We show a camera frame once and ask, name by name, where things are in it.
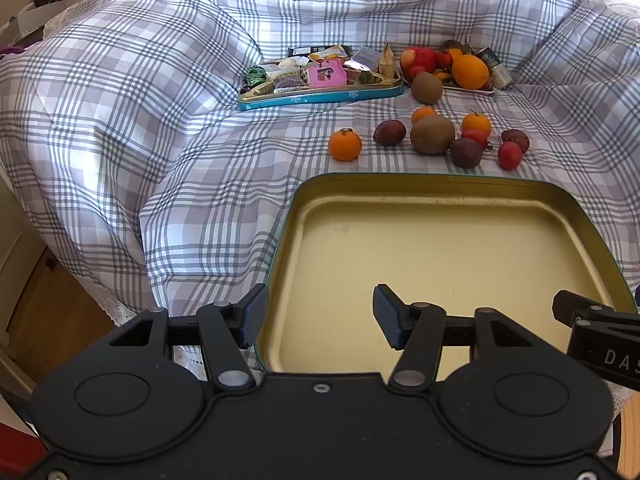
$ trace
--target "wooden floor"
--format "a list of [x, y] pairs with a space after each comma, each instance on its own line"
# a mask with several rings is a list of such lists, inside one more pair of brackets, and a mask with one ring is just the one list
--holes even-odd
[[634, 392], [622, 408], [622, 444], [618, 471], [626, 478], [640, 475], [640, 393]]
[[62, 264], [47, 267], [47, 249], [33, 269], [9, 323], [9, 347], [15, 363], [38, 382], [114, 328]]

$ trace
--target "plaid bedsheet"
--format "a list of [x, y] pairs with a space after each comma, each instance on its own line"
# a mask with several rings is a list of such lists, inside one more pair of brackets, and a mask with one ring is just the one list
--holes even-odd
[[[0, 156], [42, 237], [76, 276], [134, 312], [237, 300], [266, 276], [300, 183], [331, 171], [503, 175], [374, 145], [410, 93], [239, 112], [244, 67], [288, 46], [490, 45], [516, 85], [447, 91], [532, 148], [510, 174], [564, 187], [640, 284], [639, 24], [600, 0], [88, 0], [53, 37], [0, 61]], [[331, 160], [351, 127], [360, 157]]]

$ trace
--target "plum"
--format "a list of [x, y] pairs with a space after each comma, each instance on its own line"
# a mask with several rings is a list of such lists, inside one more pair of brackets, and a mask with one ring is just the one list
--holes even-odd
[[474, 168], [480, 164], [484, 148], [473, 139], [460, 137], [454, 140], [450, 147], [451, 160], [459, 168]]
[[500, 138], [502, 142], [515, 142], [523, 154], [529, 149], [529, 137], [522, 130], [504, 130]]
[[406, 127], [397, 119], [382, 121], [373, 132], [373, 141], [382, 146], [394, 146], [406, 135]]

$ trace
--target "red cherry tomato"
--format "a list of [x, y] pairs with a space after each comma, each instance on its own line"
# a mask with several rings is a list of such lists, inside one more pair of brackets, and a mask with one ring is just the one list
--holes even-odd
[[522, 160], [522, 150], [515, 142], [505, 142], [498, 148], [498, 164], [503, 170], [515, 170]]

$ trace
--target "small can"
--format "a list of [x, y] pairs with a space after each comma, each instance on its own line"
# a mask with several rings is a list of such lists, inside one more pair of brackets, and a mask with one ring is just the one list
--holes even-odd
[[476, 54], [476, 57], [482, 59], [485, 65], [489, 67], [489, 72], [492, 75], [492, 79], [494, 80], [494, 86], [498, 89], [505, 88], [505, 86], [509, 86], [513, 83], [513, 77], [507, 70], [498, 56], [495, 55], [495, 52], [491, 50], [488, 46], [484, 47], [480, 52]]

